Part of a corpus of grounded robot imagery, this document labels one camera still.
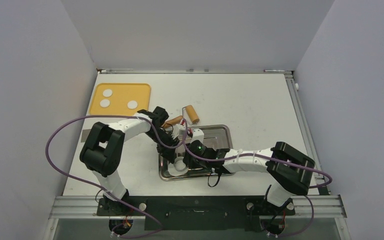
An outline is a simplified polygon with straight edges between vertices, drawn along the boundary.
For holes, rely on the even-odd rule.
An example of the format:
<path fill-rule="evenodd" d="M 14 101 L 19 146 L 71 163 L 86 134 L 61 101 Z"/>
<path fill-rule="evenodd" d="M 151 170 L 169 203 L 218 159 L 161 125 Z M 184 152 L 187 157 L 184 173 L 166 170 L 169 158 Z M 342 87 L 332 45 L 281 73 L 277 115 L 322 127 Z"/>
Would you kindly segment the scraper with red handle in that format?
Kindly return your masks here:
<path fill-rule="evenodd" d="M 87 140 L 90 131 L 91 131 L 91 129 L 83 129 L 81 131 L 81 135 L 80 135 L 80 142 L 81 143 L 84 143 Z"/>

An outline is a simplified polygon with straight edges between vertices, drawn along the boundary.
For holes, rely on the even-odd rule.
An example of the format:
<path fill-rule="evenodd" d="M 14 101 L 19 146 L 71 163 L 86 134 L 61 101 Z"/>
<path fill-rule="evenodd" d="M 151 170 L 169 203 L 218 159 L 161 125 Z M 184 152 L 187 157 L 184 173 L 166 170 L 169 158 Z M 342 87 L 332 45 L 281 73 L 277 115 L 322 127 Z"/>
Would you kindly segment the wooden rolling pin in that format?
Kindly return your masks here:
<path fill-rule="evenodd" d="M 167 120 L 162 127 L 164 129 L 173 127 L 176 124 L 188 123 L 189 125 L 196 125 L 200 122 L 200 117 L 192 105 L 187 105 L 181 109 L 181 115 Z"/>

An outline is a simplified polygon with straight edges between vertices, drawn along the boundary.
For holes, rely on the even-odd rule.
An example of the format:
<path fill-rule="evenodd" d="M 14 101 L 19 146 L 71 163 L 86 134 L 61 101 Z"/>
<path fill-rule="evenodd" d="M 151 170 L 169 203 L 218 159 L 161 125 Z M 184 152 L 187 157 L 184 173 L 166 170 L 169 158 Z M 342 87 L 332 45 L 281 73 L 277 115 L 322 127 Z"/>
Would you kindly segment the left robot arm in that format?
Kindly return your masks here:
<path fill-rule="evenodd" d="M 153 111 L 141 109 L 132 117 L 111 124 L 96 122 L 92 126 L 79 159 L 104 187 L 103 195 L 110 201 L 109 208 L 116 215 L 125 214 L 129 208 L 129 191 L 118 173 L 124 143 L 135 136 L 146 134 L 157 144 L 158 154 L 173 161 L 180 141 L 162 129 L 168 117 L 167 111 L 158 106 Z"/>

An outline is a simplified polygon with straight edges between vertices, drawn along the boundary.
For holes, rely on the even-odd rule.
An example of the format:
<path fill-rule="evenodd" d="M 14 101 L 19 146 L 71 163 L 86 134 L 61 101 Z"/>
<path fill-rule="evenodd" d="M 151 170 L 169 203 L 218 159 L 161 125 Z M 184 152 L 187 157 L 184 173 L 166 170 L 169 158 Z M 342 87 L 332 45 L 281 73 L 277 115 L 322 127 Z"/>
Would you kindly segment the stainless steel tray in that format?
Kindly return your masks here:
<path fill-rule="evenodd" d="M 231 140 L 230 130 L 225 125 L 206 125 L 206 126 L 192 126 L 193 129 L 201 129 L 204 132 L 203 144 L 208 148 L 213 149 L 232 149 L 233 144 Z M 176 149 L 177 157 L 184 157 L 185 148 L 180 146 Z M 188 169 L 188 172 L 174 176 L 170 171 L 173 168 L 173 163 L 168 162 L 161 156 L 159 157 L 158 173 L 164 181 L 178 181 L 189 178 L 201 178 L 213 175 L 211 170 L 207 169 Z"/>

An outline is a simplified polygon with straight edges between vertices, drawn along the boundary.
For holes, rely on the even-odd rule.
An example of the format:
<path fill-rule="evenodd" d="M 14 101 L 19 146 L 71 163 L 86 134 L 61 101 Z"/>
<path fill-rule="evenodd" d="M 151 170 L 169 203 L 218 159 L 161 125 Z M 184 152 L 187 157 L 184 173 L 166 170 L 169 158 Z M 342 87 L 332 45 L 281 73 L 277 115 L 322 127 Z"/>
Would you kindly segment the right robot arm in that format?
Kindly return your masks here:
<path fill-rule="evenodd" d="M 275 180 L 268 188 L 262 207 L 269 214 L 277 213 L 292 196 L 308 194 L 315 162 L 291 145 L 278 141 L 263 150 L 213 149 L 194 140 L 185 146 L 186 163 L 195 163 L 216 175 L 237 172 L 269 174 Z"/>

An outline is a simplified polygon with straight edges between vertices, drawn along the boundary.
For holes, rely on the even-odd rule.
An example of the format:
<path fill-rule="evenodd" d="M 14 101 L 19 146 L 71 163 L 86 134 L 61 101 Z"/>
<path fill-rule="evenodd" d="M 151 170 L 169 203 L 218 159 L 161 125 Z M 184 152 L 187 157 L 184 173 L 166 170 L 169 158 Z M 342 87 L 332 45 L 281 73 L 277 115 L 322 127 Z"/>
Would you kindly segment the white dough piece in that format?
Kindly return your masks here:
<path fill-rule="evenodd" d="M 183 162 L 180 162 L 179 164 L 173 164 L 170 174 L 173 176 L 181 176 L 187 173 L 188 170 L 189 168 Z"/>

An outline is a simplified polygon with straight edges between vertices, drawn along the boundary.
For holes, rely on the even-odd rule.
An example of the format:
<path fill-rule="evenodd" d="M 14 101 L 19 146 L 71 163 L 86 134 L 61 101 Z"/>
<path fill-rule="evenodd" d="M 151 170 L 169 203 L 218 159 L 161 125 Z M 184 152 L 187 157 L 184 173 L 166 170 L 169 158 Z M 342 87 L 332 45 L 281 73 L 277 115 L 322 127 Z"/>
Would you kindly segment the metal ring cutter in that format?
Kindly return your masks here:
<path fill-rule="evenodd" d="M 184 157 L 183 156 L 179 156 L 177 157 L 175 160 L 174 160 L 174 168 L 178 171 L 178 172 L 181 172 L 181 171 L 184 171 L 187 166 L 186 164 L 183 162 L 183 159 Z"/>

